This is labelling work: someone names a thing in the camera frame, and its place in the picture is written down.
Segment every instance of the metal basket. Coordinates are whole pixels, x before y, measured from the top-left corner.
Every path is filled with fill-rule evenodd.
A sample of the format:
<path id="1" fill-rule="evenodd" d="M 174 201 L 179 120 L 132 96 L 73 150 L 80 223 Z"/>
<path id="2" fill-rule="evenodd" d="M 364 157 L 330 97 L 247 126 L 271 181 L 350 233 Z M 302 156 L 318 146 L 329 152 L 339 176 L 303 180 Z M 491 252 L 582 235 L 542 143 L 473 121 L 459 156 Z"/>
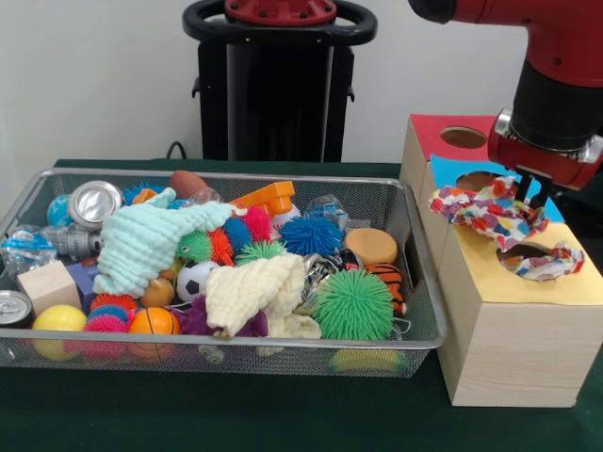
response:
<path id="1" fill-rule="evenodd" d="M 404 274 L 402 294 L 412 327 L 395 322 L 385 341 L 335 341 L 210 336 L 151 335 L 32 330 L 0 330 L 0 365 L 74 369 L 119 369 L 246 374 L 323 375 L 410 378 L 429 351 L 445 340 L 447 324 L 427 242 L 410 188 L 398 181 L 367 178 L 281 177 L 199 173 L 225 200 L 266 184 L 292 180 L 294 203 L 303 208 L 317 196 L 332 193 L 345 206 L 352 227 L 383 229 L 399 244 L 398 267 Z M 166 171 L 52 169 L 36 176 L 0 223 L 5 237 L 18 224 L 46 224 L 54 197 L 79 185 L 104 180 L 121 189 L 148 182 L 166 186 Z M 16 287 L 2 271 L 0 289 Z M 44 355 L 69 350 L 67 361 Z"/>

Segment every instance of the blue paper panel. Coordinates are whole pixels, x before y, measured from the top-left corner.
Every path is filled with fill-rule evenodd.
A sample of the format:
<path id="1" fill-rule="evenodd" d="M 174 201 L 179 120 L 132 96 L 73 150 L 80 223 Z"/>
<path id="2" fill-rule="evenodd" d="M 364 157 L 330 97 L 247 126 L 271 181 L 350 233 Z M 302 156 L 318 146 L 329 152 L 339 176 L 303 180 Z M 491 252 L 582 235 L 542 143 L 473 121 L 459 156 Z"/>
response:
<path id="1" fill-rule="evenodd" d="M 514 171 L 505 169 L 502 165 L 493 162 L 466 162 L 461 160 L 449 160 L 447 158 L 431 156 L 433 179 L 438 188 L 441 186 L 456 186 L 459 177 L 469 172 L 486 171 L 500 174 L 501 176 L 512 176 L 519 183 L 521 176 Z M 536 195 L 540 191 L 540 183 L 533 181 L 528 190 L 528 198 Z M 548 200 L 545 205 L 546 216 L 556 223 L 565 223 L 563 216 L 555 202 Z"/>

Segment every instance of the tiger striped toy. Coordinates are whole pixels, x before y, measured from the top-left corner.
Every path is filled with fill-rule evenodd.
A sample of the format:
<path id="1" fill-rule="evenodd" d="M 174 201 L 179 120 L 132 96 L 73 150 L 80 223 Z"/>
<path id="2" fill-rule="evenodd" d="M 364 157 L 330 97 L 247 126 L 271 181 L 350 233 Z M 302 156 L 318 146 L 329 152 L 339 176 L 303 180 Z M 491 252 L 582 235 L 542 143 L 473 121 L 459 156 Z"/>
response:
<path id="1" fill-rule="evenodd" d="M 366 270 L 377 275 L 387 284 L 389 292 L 392 294 L 392 307 L 399 314 L 406 314 L 406 303 L 402 298 L 401 285 L 402 274 L 391 264 L 373 264 L 366 266 Z"/>

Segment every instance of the red cardboard top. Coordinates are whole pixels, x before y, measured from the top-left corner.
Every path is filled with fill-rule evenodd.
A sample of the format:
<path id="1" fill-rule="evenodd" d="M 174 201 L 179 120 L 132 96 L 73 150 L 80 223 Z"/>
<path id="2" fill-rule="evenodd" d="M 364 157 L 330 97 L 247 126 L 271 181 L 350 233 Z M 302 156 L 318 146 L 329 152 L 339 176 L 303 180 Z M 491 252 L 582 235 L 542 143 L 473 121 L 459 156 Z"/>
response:
<path id="1" fill-rule="evenodd" d="M 432 154 L 452 160 L 488 161 L 487 138 L 495 119 L 495 116 L 411 115 L 418 142 L 428 161 Z M 446 143 L 442 133 L 446 130 L 453 131 L 457 127 L 478 131 L 485 138 L 484 143 L 478 148 L 471 149 Z"/>

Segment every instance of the green tablecloth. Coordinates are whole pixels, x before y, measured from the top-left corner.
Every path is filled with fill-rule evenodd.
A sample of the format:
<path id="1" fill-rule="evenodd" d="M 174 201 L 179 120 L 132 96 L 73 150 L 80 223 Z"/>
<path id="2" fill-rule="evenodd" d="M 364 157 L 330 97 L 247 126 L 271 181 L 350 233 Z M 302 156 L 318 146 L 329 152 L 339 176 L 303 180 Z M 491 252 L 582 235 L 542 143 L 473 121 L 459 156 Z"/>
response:
<path id="1" fill-rule="evenodd" d="M 58 161 L 62 167 L 397 177 L 380 164 Z M 0 370 L 0 450 L 601 451 L 603 355 L 576 408 L 452 408 L 435 353 L 410 380 Z"/>

